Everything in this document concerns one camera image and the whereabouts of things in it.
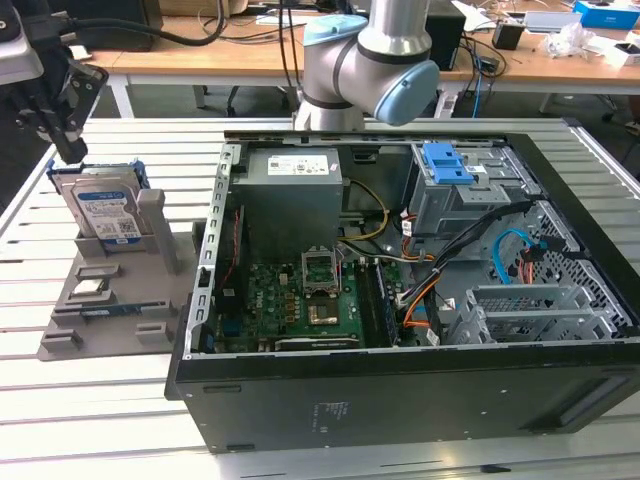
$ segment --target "blue label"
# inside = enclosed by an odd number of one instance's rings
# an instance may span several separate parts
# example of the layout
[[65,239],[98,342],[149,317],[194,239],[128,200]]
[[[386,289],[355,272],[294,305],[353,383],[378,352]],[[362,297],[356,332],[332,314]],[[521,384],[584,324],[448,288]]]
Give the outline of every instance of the blue label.
[[123,192],[85,192],[79,193],[80,200],[119,200],[124,198]]

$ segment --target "black computer case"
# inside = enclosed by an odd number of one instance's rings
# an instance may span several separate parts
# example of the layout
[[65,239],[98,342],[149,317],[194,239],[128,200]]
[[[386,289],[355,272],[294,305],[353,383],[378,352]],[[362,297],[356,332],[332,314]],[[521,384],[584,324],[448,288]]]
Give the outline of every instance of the black computer case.
[[[271,146],[282,139],[268,132],[237,135]],[[349,135],[326,133],[323,139]],[[375,143],[421,134],[353,135]],[[489,137],[517,153],[542,187],[537,198],[560,213],[637,322],[640,277],[549,161],[526,135]],[[639,345],[631,338],[637,327],[623,333],[626,340],[580,344],[197,360],[185,360],[178,344],[168,386],[177,387],[212,453],[571,433],[640,388]]]

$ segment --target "metal table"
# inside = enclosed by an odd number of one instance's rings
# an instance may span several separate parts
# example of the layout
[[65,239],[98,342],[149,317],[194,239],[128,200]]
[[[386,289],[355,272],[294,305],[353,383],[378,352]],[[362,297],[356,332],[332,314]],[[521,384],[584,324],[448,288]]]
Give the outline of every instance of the metal table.
[[[143,160],[151,185],[166,191],[172,230],[189,231],[206,215],[223,130],[287,127],[283,119],[93,120],[85,139],[92,162]],[[640,186],[582,128],[548,119],[406,128],[528,133],[640,271]],[[640,394],[574,435],[214,457],[184,404],[164,400],[169,355],[39,362],[42,331],[76,253],[71,213],[42,178],[54,154],[0,219],[0,478],[469,478],[487,464],[511,468],[506,479],[637,478]]]

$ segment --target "wooden desk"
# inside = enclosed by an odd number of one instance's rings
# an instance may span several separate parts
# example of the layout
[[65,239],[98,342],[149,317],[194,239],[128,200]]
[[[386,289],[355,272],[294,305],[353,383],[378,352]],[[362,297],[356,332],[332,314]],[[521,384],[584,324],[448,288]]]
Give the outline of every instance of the wooden desk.
[[[520,0],[518,10],[533,8],[531,2]],[[227,36],[251,35],[273,30],[274,26],[230,25]],[[204,36],[201,26],[193,17],[166,17],[164,29],[193,38]],[[599,35],[622,39],[626,32],[598,31]],[[475,33],[474,37],[490,44],[492,33]],[[302,45],[303,28],[295,30],[296,51],[300,71],[304,70]],[[588,54],[583,57],[552,59],[538,48],[543,35],[524,33],[518,49],[501,51],[509,64],[505,74],[493,85],[494,91],[543,92],[572,94],[640,94],[640,68],[616,69],[602,57]],[[291,41],[286,35],[287,64],[293,72]],[[204,47],[184,47],[166,40],[156,42],[151,52],[122,52],[106,67],[111,72],[109,85],[123,117],[133,117],[126,87],[133,84],[162,85],[238,85],[286,86],[278,42],[266,45],[245,45],[216,41]],[[439,88],[444,92],[437,112],[447,116],[444,105],[455,104],[458,93],[471,79],[472,65],[469,55],[460,52],[451,72],[442,72]]]

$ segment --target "white box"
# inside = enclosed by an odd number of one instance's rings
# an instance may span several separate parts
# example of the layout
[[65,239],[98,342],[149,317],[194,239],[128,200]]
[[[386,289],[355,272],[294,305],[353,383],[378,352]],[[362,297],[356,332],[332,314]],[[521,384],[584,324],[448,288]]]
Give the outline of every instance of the white box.
[[616,43],[605,52],[605,58],[616,67],[640,65],[640,47],[633,43]]
[[627,43],[633,43],[635,46],[640,47],[640,30],[631,30],[627,33],[627,38],[624,40]]

